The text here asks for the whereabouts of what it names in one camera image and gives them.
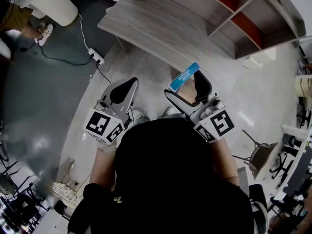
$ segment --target white trash can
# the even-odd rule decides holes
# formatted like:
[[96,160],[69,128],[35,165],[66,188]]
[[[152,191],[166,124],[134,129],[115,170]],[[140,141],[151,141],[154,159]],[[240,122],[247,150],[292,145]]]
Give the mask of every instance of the white trash can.
[[0,55],[3,55],[4,57],[10,59],[11,58],[11,50],[9,47],[2,41],[0,38]]
[[78,16],[78,9],[70,0],[20,0],[19,4],[21,8],[31,5],[65,27]]

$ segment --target blue label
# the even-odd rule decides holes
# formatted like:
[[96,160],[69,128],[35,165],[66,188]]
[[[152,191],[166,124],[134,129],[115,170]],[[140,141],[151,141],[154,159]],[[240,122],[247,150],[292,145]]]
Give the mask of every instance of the blue label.
[[187,70],[171,82],[169,88],[175,92],[181,87],[195,72],[199,70],[199,65],[194,62]]

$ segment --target sneaker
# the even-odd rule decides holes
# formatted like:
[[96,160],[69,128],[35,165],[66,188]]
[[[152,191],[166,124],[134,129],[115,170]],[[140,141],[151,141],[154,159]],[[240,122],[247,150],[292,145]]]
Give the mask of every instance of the sneaker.
[[52,34],[53,25],[49,24],[42,33],[42,39],[38,40],[40,46],[43,46],[45,42],[48,40],[49,36]]
[[134,120],[134,122],[136,122],[137,119],[139,119],[140,117],[144,117],[145,116],[144,113],[142,112],[142,110],[139,109],[139,108],[134,108],[132,110],[132,112],[133,112],[133,117],[134,117],[133,120]]
[[38,42],[39,42],[39,40],[40,40],[40,39],[38,39],[38,38],[34,38],[34,40],[35,40],[35,43],[37,43],[37,44],[38,44]]
[[173,115],[175,113],[175,108],[174,107],[168,107],[165,111],[164,117],[167,117],[169,115]]
[[37,28],[37,30],[41,33],[44,32],[45,28],[46,28],[47,24],[45,22],[41,22],[40,26]]

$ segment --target power strip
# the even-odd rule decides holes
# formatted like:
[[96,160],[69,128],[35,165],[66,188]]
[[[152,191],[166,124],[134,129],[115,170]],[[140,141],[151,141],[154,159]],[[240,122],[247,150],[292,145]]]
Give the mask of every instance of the power strip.
[[100,56],[93,48],[89,49],[89,55],[93,54],[93,59],[96,60],[100,65],[104,63],[104,58]]

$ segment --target white cable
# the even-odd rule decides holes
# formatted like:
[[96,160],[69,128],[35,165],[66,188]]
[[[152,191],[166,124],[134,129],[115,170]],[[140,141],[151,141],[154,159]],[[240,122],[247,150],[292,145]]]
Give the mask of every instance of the white cable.
[[82,28],[82,16],[81,16],[81,14],[78,14],[78,15],[80,16],[80,25],[81,25],[81,32],[82,32],[82,36],[83,36],[84,45],[86,46],[86,48],[87,48],[88,50],[90,50],[90,49],[88,48],[87,44],[86,44],[86,38],[84,37],[84,33],[83,33],[83,28]]

